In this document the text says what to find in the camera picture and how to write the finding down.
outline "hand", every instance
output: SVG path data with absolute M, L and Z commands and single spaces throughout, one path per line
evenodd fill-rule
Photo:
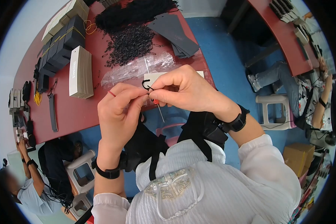
M 99 153 L 103 157 L 112 151 L 120 153 L 124 145 L 133 136 L 141 108 L 148 99 L 148 91 L 129 84 L 118 83 L 111 92 L 98 103 L 99 125 L 102 139 L 99 143 Z
M 21 154 L 27 154 L 27 149 L 26 149 L 26 141 L 25 139 L 21 139 L 18 143 L 18 149 L 20 150 Z
M 323 70 L 323 71 L 326 71 L 327 70 L 327 66 L 326 66 L 326 61 L 323 57 L 319 58 L 318 59 L 318 63 L 320 65 L 320 69 Z
M 174 105 L 189 111 L 212 112 L 216 116 L 231 108 L 240 110 L 236 103 L 216 91 L 189 65 L 161 75 L 152 88 L 154 91 L 150 92 L 149 97 L 159 100 L 160 106 Z

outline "shoe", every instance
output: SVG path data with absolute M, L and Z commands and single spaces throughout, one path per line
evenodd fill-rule
M 253 75 L 252 72 L 249 69 L 246 69 L 245 70 L 245 76 L 246 76 L 246 79 L 248 80 L 248 82 L 250 84 L 251 90 L 253 92 L 258 92 L 260 89 L 258 89 L 256 87 L 255 75 Z

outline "jeans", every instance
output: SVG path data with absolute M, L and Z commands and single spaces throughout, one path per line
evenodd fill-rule
M 286 90 L 289 98 L 292 114 L 298 118 L 299 114 L 299 86 L 295 78 L 291 76 L 290 70 L 286 62 L 278 61 L 264 72 L 255 75 L 256 82 L 260 87 L 270 85 L 280 80 Z

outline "red table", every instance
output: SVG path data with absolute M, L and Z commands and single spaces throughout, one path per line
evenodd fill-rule
M 104 9 L 105 8 L 100 3 L 95 2 L 90 7 L 88 19 L 94 21 L 94 17 L 97 14 L 101 13 Z M 192 33 L 192 30 L 190 30 L 181 12 L 176 11 L 172 14 L 176 14 L 179 17 L 186 36 L 197 43 L 197 40 L 194 38 L 194 35 Z M 43 44 L 41 43 L 41 39 L 45 28 L 46 25 L 41 29 L 41 31 L 31 43 L 27 52 L 25 53 L 25 56 L 22 59 L 16 73 L 13 88 L 22 88 L 25 81 L 33 80 L 35 64 L 38 60 L 36 56 L 43 46 Z M 102 58 L 102 55 L 105 54 L 104 51 L 107 48 L 106 40 L 110 40 L 110 38 L 108 35 L 106 35 L 104 38 L 102 37 L 103 32 L 95 31 L 91 35 L 86 34 L 85 38 L 85 49 L 92 54 L 92 79 L 94 86 L 100 83 L 104 74 L 106 74 L 106 72 L 111 69 L 104 66 L 106 65 L 108 57 Z M 157 54 L 161 52 L 169 52 L 174 56 L 170 42 L 164 37 L 157 34 L 153 38 L 153 43 L 159 45 L 164 44 L 165 46 L 153 46 L 152 52 Z M 210 71 L 208 69 L 208 65 L 201 50 L 199 50 L 192 58 L 182 60 L 177 58 L 177 62 L 182 65 L 191 65 L 197 71 L 204 71 L 205 79 L 212 86 L 215 87 Z M 34 121 L 34 135 L 36 137 L 37 144 L 99 124 L 99 118 L 97 115 L 97 104 L 107 94 L 108 89 L 103 89 L 99 85 L 98 88 L 94 90 L 94 96 L 88 99 L 78 99 L 75 97 L 71 97 L 69 96 L 68 76 L 69 64 L 66 65 L 62 70 L 57 72 L 54 78 L 50 78 L 49 87 L 54 84 L 56 78 L 58 79 L 57 85 L 53 91 L 53 93 L 55 94 L 55 109 L 58 132 L 53 132 L 51 128 L 49 100 L 46 96 L 47 93 L 42 94 L 41 104 L 40 106 L 37 106 L 33 100 L 34 87 L 32 85 L 31 98 L 28 102 L 28 105 L 31 108 L 31 119 Z M 136 86 L 141 86 L 142 81 L 143 78 L 140 78 L 132 80 L 129 83 Z M 143 110 L 149 110 L 155 107 L 156 105 L 152 105 L 151 102 L 149 102 L 147 106 L 143 107 Z
M 306 60 L 304 53 L 299 43 L 297 42 L 293 23 L 285 23 L 284 21 L 280 20 L 270 9 L 270 2 L 271 0 L 244 1 L 233 21 L 229 25 L 228 33 L 231 33 L 235 29 L 251 5 L 263 18 L 266 25 L 269 27 L 276 41 L 278 42 L 277 46 L 272 45 L 271 47 L 267 47 L 267 52 L 264 52 L 265 54 L 262 53 L 256 57 L 260 57 L 260 59 L 262 59 L 261 56 L 266 56 L 266 53 L 270 54 L 271 52 L 278 49 L 276 47 L 280 47 L 287 64 L 289 65 L 292 76 L 297 76 L 312 69 L 318 68 L 319 63 L 314 55 L 314 52 L 312 51 L 311 46 L 304 46 L 304 50 L 308 56 L 308 60 Z

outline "stack of black boxes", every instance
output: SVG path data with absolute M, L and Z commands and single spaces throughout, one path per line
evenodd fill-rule
M 38 69 L 38 92 L 47 91 L 44 83 L 70 62 L 73 49 L 85 47 L 85 34 L 83 20 L 76 15 L 44 45 Z

